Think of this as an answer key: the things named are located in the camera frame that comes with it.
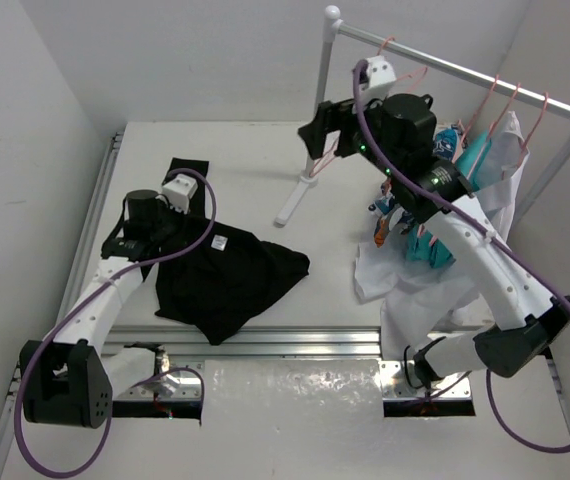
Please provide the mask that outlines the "pink wire hanger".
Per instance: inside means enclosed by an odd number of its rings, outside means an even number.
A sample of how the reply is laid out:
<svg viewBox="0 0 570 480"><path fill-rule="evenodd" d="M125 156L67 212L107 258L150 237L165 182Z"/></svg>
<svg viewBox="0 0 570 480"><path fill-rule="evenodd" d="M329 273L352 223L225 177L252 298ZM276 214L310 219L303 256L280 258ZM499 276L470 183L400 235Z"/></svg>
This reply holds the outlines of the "pink wire hanger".
<svg viewBox="0 0 570 480"><path fill-rule="evenodd" d="M379 45L376 55L383 55L383 51L387 48L387 46L391 45L395 41L396 37L394 35L389 35ZM317 85L316 100L318 104L320 104L324 100L332 46L333 46L332 42L323 44L319 79ZM403 75L397 76L398 80L394 85L394 87L403 86L405 81L412 80L413 83L404 90L404 93L413 93L418 88L420 83L423 81L428 71L429 71L428 66L422 66L411 72L406 72ZM335 149L337 148L338 143L339 143L339 138L336 137L333 143L323 152L321 157L319 157L318 159L312 159L311 157L309 157L303 175L308 179L313 179L324 168L326 168L336 158Z"/></svg>

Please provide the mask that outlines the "black shirt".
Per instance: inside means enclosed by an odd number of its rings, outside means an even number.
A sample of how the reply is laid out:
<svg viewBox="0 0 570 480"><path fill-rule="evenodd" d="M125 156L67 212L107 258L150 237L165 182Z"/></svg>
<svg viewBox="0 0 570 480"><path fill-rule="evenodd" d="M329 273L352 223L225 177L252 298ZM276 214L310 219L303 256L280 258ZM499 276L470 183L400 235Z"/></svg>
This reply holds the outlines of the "black shirt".
<svg viewBox="0 0 570 480"><path fill-rule="evenodd" d="M193 325L218 346L309 275L310 260L217 223L192 252L158 265L155 315Z"/></svg>

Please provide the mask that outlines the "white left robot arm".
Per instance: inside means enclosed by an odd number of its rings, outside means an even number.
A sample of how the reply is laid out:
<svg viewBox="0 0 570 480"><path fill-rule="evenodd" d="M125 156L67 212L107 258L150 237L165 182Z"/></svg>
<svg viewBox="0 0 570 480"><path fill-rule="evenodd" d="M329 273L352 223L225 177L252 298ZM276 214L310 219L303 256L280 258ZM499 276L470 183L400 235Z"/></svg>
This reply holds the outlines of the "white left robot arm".
<svg viewBox="0 0 570 480"><path fill-rule="evenodd" d="M101 354L120 311L176 232L174 215L167 199L154 190L125 196L90 283L53 329L52 340L30 340L20 352L27 421L96 429L111 414L115 397L153 373L150 349L126 347L110 361Z"/></svg>

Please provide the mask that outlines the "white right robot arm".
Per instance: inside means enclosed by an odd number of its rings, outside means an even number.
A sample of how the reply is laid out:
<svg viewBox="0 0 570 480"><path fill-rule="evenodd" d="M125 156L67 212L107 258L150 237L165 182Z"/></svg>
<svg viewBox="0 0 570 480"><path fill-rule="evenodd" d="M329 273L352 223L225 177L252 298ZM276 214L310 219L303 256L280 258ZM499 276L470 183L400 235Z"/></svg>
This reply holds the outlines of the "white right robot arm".
<svg viewBox="0 0 570 480"><path fill-rule="evenodd" d="M424 387L460 371L487 369L510 378L570 323L561 296L525 269L491 226L472 186L450 161L434 154L432 99L396 94L382 101L324 101L298 130L307 152L321 157L336 132L340 157L360 154L391 180L396 203L441 240L483 295L493 326L473 335L440 337L413 356Z"/></svg>

